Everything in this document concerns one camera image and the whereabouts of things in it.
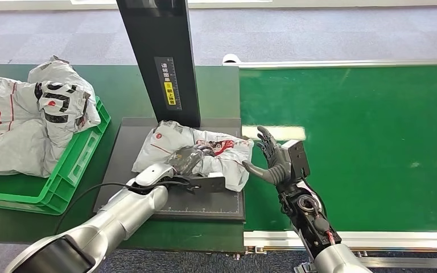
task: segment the white plastic bag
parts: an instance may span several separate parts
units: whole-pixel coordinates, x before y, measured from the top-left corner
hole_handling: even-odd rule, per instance
[[[203,163],[193,169],[194,174],[221,172],[225,176],[227,189],[239,192],[244,188],[249,173],[242,166],[242,161],[252,158],[252,140],[200,131],[175,121],[161,122],[156,129],[149,132],[132,171],[142,172],[154,163],[163,163],[175,150],[194,144],[209,145],[216,154],[215,157],[206,156]]]
[[[83,119],[81,86],[0,77],[0,175],[49,177]]]
[[[86,103],[84,120],[82,124],[79,124],[78,131],[84,131],[101,123],[100,115],[96,109],[96,96],[93,87],[78,75],[68,62],[53,56],[49,61],[29,71],[27,80],[28,82],[52,81],[81,86],[83,91],[89,94],[89,98]]]
[[[25,173],[40,177],[49,176],[43,162],[50,140],[40,119],[0,124],[0,175]]]

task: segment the floor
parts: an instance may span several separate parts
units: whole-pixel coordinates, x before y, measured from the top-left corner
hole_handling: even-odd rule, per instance
[[[437,8],[191,10],[197,65],[242,61],[437,59]],[[0,12],[0,64],[136,64],[116,10]],[[26,246],[0,245],[0,272]],[[117,250],[101,272],[292,272],[304,253],[248,255]],[[437,272],[388,270],[374,272]]]

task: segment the black vertical post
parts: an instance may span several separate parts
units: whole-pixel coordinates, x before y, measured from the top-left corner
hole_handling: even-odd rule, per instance
[[[158,121],[200,127],[186,0],[117,0]]]

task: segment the green plastic crate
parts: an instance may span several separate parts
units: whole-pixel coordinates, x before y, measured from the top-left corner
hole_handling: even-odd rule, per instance
[[[73,136],[49,178],[0,176],[0,208],[53,215],[66,210],[111,120],[100,99],[96,100],[101,123]]]

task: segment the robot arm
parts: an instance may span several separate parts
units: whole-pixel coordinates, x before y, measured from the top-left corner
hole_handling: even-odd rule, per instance
[[[299,272],[371,272],[341,243],[341,237],[327,220],[321,198],[308,185],[310,169],[303,143],[290,140],[280,145],[267,129],[259,126],[258,130],[262,141],[257,145],[267,159],[268,169],[247,161],[243,164],[250,173],[275,185],[281,211],[291,220],[312,262],[311,267],[299,267]]]
[[[35,242],[20,253],[5,272],[97,272],[101,262],[123,240],[129,239],[165,205],[168,190],[157,183],[173,175],[172,166],[153,164],[131,179],[126,184],[128,187],[110,198],[94,217],[73,229]]]

